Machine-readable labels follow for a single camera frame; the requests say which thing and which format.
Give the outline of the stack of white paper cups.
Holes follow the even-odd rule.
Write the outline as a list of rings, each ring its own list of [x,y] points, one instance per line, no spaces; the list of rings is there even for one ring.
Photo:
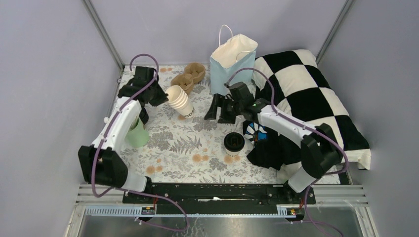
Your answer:
[[[167,103],[175,109],[180,115],[185,118],[191,118],[195,113],[195,108],[191,103],[186,92],[178,85],[169,87],[165,94],[167,94]]]

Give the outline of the stack of black lids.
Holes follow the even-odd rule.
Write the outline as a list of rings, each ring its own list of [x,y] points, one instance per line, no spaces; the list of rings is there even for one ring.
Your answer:
[[[149,121],[149,115],[145,107],[141,107],[141,111],[139,113],[139,119],[144,125]]]

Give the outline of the black cup lid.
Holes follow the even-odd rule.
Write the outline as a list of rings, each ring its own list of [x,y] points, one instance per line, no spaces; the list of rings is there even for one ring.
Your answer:
[[[228,152],[240,152],[244,148],[245,139],[240,133],[231,132],[224,137],[223,143]]]

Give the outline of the white paper cup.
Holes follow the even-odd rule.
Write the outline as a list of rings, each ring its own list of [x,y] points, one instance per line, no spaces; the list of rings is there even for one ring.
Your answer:
[[[231,151],[231,150],[228,150],[228,149],[226,149],[225,151],[226,151],[227,155],[229,155],[229,156],[231,156],[231,157],[236,157],[236,156],[238,156],[238,155],[240,154],[240,152],[241,152],[241,151]]]

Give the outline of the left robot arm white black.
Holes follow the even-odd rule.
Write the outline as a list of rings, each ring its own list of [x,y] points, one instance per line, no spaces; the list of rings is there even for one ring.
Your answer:
[[[143,128],[148,122],[145,104],[158,106],[167,101],[167,94],[159,85],[155,68],[137,66],[133,77],[119,89],[116,107],[98,137],[89,146],[81,146],[78,157],[84,180],[112,188],[134,191],[142,203],[153,198],[147,186],[150,178],[129,171],[120,152],[132,125]]]

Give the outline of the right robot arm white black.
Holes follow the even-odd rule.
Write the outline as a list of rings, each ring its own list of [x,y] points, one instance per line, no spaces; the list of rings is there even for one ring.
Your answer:
[[[237,116],[244,116],[279,132],[300,148],[301,168],[287,181],[288,187],[283,190],[287,202],[298,202],[308,186],[324,176],[332,166],[341,163],[344,152],[329,125],[313,126],[277,111],[272,102],[255,99],[243,82],[228,88],[228,95],[213,96],[205,120],[235,123]]]

